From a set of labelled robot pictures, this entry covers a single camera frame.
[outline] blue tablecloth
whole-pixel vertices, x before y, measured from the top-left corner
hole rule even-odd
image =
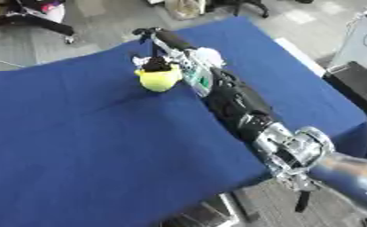
[[[220,51],[290,129],[318,127],[364,155],[362,111],[245,19],[180,34]],[[138,50],[149,48],[0,72],[0,226],[146,226],[265,176],[186,85],[143,89],[128,57]]]

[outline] chair wheel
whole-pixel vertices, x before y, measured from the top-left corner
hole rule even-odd
[[[66,44],[70,45],[74,43],[74,36],[65,36],[64,37],[64,41]]]
[[[264,13],[262,14],[262,17],[263,17],[263,18],[268,18],[268,17],[269,17],[269,12],[264,12]]]

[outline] white object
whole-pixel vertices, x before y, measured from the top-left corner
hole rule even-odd
[[[350,61],[356,61],[367,68],[367,12],[357,16],[354,22],[348,27],[347,36],[343,41],[340,50],[335,55],[331,67],[346,65]]]
[[[44,18],[47,20],[52,20],[57,23],[62,23],[62,20],[65,17],[65,6],[63,4],[60,4],[52,9],[50,9],[46,14],[41,13],[39,11],[35,11],[29,8],[26,8],[27,12],[35,15],[39,18]]]
[[[147,0],[149,4],[159,4],[163,3],[164,0]],[[197,0],[199,2],[200,14],[206,13],[207,0]]]
[[[147,0],[147,1],[148,1],[148,3],[150,3],[150,4],[159,4],[159,3],[164,2],[164,0]]]
[[[275,39],[275,42],[298,59],[305,67],[310,69],[316,75],[323,77],[325,74],[325,69],[319,66],[311,57],[306,55],[300,49],[298,49],[294,44],[289,42],[285,38]]]

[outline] robotic hand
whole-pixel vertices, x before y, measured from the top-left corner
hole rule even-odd
[[[195,48],[162,28],[133,34],[141,35],[141,43],[152,40],[153,57],[160,51],[181,67],[183,79],[209,111],[279,183],[296,192],[323,187],[367,216],[367,160],[336,153],[330,138],[313,127],[292,133],[254,90],[223,70],[217,51]]]

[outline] yellow ball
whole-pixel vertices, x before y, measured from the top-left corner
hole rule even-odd
[[[142,86],[155,92],[170,90],[174,85],[182,80],[181,69],[178,65],[172,65],[172,69],[166,72],[147,73],[143,69],[138,69],[135,74],[139,76]]]

